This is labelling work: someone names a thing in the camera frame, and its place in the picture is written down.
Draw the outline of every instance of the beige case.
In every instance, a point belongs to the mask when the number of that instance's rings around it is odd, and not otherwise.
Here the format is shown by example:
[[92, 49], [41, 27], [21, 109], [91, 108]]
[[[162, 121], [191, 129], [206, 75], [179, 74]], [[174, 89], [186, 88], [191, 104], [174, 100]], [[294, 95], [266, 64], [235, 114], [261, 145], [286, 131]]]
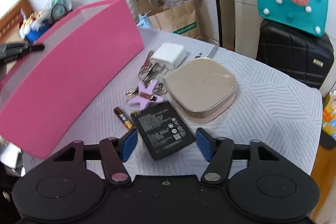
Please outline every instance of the beige case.
[[197, 123], [212, 121], [234, 101], [236, 78], [210, 58], [197, 58], [165, 78], [178, 107]]

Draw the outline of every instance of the pink storage box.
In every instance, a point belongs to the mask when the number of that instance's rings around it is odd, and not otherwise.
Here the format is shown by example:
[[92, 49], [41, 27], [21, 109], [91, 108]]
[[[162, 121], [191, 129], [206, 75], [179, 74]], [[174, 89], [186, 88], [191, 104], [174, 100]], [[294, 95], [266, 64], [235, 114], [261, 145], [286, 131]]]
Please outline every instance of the pink storage box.
[[19, 60], [2, 80], [0, 135], [47, 158], [143, 42], [126, 1], [104, 0], [77, 8], [37, 43], [45, 50]]

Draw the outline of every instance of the white power adapter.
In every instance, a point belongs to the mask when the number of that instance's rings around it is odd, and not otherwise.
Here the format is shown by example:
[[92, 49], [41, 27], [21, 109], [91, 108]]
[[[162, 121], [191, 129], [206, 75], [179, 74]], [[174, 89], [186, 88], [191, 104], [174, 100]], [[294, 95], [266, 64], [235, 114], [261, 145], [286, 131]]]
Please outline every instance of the white power adapter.
[[183, 45], [163, 43], [151, 56], [150, 60], [166, 65], [170, 70], [175, 70], [186, 57], [187, 53]]

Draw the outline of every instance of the tablecloth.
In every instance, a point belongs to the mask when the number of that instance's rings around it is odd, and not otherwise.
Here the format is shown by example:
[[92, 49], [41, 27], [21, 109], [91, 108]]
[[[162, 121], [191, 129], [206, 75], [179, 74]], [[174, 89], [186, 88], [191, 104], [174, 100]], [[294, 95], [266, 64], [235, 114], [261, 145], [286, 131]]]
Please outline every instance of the tablecloth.
[[[164, 43], [184, 45], [191, 60], [196, 55], [211, 54], [212, 44], [177, 34], [140, 29], [145, 44], [142, 50], [100, 92], [83, 111], [54, 152], [74, 140], [96, 144], [114, 136], [122, 137], [125, 127], [113, 113], [117, 106], [127, 114], [137, 106], [127, 105], [125, 91], [136, 86], [137, 74], [149, 50]], [[193, 133], [203, 127], [213, 137], [228, 137], [235, 143], [249, 144], [259, 139], [292, 163], [310, 174], [318, 148], [322, 121], [322, 98], [317, 89], [310, 88], [284, 73], [238, 53], [219, 48], [213, 60], [231, 71], [237, 80], [234, 103], [219, 117], [206, 124], [191, 122], [182, 115]], [[23, 154], [26, 171], [42, 160]], [[132, 179], [135, 175], [191, 175], [200, 177], [209, 163], [205, 161], [196, 143], [158, 161], [153, 161], [139, 137], [138, 144], [124, 163]], [[234, 161], [230, 176], [246, 167], [246, 161]], [[87, 168], [104, 177], [100, 162], [88, 161]]]

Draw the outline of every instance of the qr code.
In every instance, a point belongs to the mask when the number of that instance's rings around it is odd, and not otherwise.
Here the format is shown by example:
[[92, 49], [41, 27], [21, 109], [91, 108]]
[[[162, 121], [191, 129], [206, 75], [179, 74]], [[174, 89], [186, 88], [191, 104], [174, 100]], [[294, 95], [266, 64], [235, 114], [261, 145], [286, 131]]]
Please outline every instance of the qr code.
[[177, 134], [174, 134], [173, 137], [175, 138], [175, 140], [179, 140], [179, 139], [182, 138], [181, 135], [178, 134], [178, 133], [177, 133]]

